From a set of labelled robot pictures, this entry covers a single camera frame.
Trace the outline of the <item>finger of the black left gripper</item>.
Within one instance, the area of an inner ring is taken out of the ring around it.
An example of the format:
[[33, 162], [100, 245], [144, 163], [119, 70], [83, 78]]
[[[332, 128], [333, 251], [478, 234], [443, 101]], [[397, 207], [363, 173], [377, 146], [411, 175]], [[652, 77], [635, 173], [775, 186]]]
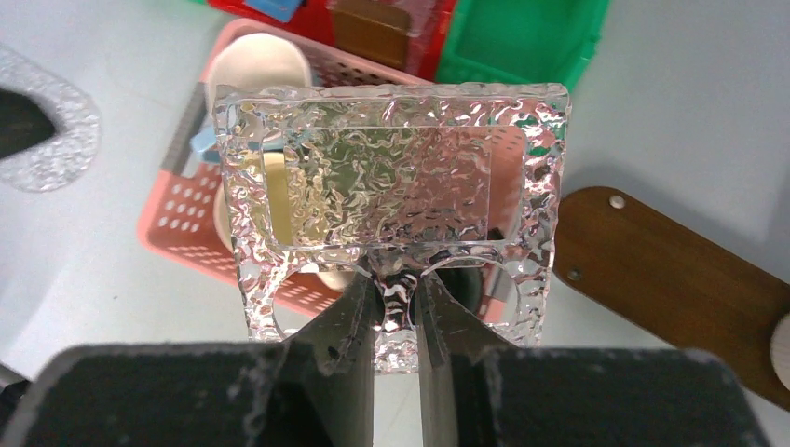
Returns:
[[50, 140], [57, 124], [30, 96], [1, 89], [1, 159]]

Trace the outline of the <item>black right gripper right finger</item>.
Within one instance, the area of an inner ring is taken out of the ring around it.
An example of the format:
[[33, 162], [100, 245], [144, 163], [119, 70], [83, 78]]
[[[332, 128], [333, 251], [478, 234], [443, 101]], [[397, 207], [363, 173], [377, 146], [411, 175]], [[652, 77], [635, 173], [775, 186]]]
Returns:
[[427, 446], [765, 446], [734, 373], [700, 350], [522, 348], [427, 274], [415, 292]]

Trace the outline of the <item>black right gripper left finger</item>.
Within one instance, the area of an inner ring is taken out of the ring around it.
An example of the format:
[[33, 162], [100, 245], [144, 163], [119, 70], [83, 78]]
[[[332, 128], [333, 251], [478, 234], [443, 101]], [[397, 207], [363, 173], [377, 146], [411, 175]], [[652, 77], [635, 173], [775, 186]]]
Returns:
[[274, 343], [83, 345], [21, 398], [5, 446], [369, 446], [375, 287]]

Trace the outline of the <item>clear textured toothbrush holder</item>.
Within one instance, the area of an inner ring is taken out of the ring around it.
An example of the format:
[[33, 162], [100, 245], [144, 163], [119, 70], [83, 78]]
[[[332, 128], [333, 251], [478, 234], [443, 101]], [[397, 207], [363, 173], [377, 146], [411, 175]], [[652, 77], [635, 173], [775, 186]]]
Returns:
[[[219, 86], [212, 118], [250, 338], [285, 338], [274, 302], [287, 280], [352, 271], [382, 298], [375, 370], [413, 373], [417, 282], [474, 267], [513, 286], [493, 332], [538, 345], [570, 115], [569, 92], [556, 83]], [[504, 128], [526, 141], [519, 220], [508, 233], [488, 226], [483, 135]], [[290, 242], [273, 230], [264, 168], [272, 151], [284, 154]]]

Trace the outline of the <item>white mug blue handle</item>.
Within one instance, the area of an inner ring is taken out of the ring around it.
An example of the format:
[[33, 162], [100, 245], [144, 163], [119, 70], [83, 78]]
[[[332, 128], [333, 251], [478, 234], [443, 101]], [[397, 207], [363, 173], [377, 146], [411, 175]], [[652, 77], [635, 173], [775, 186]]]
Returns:
[[267, 33], [245, 34], [235, 39], [208, 65], [203, 83], [206, 117], [201, 129], [190, 139], [192, 153], [204, 163], [220, 162], [211, 118], [219, 86], [258, 93], [276, 86], [313, 85], [310, 64], [291, 41]]

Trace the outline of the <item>white mug dark rim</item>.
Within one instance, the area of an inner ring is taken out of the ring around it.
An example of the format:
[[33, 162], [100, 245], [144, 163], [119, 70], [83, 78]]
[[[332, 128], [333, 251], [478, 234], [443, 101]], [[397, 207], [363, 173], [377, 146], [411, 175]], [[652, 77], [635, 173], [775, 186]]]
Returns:
[[783, 316], [770, 338], [772, 368], [785, 388], [790, 387], [790, 315]]

